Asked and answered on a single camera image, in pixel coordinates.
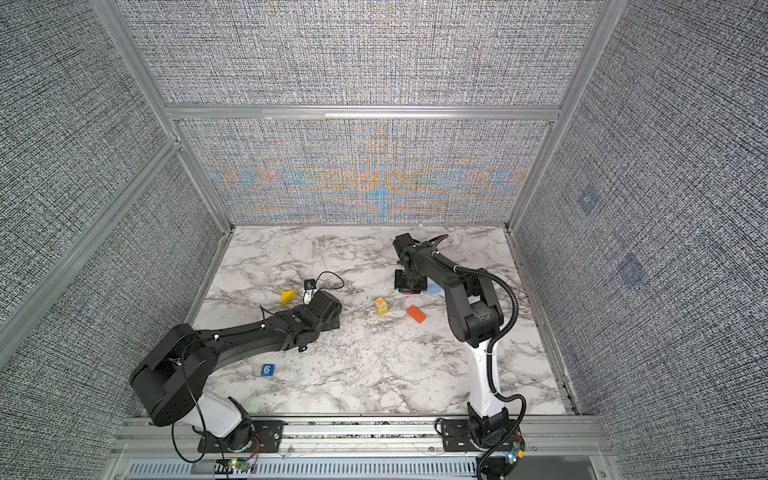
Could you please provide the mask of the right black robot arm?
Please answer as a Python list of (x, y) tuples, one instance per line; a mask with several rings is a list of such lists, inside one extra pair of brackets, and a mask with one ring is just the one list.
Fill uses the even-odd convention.
[(418, 241), (408, 233), (396, 236), (393, 247), (400, 268), (394, 285), (412, 294), (424, 292), (429, 282), (442, 289), (450, 330), (467, 354), (469, 435), (477, 447), (488, 449), (511, 426), (509, 409), (498, 391), (497, 355), (489, 350), (502, 332), (504, 317), (489, 274), (462, 267), (440, 253), (438, 244), (446, 238)]

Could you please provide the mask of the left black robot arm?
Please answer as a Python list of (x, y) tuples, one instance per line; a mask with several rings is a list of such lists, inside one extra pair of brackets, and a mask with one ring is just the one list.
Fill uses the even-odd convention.
[(206, 330), (176, 325), (135, 367), (129, 384), (154, 425), (186, 425), (199, 435), (199, 455), (183, 457), (185, 462), (199, 462), (208, 452), (254, 450), (257, 433), (250, 414), (234, 398), (208, 392), (208, 378), (257, 355), (303, 352), (323, 332), (340, 327), (341, 312), (340, 301), (321, 291), (307, 305), (249, 324)]

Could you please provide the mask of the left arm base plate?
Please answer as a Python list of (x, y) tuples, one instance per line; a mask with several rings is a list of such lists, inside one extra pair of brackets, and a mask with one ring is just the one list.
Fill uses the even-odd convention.
[(280, 420), (245, 420), (225, 437), (208, 433), (201, 438), (199, 453), (245, 454), (277, 453), (283, 437), (285, 423)]

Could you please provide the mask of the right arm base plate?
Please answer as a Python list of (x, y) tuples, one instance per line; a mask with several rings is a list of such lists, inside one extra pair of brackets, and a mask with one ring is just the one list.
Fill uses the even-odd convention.
[(446, 452), (480, 452), (493, 447), (504, 452), (517, 452), (525, 449), (525, 440), (519, 430), (511, 435), (504, 431), (492, 433), (480, 442), (472, 438), (467, 419), (438, 417), (433, 426), (441, 439), (443, 450)]

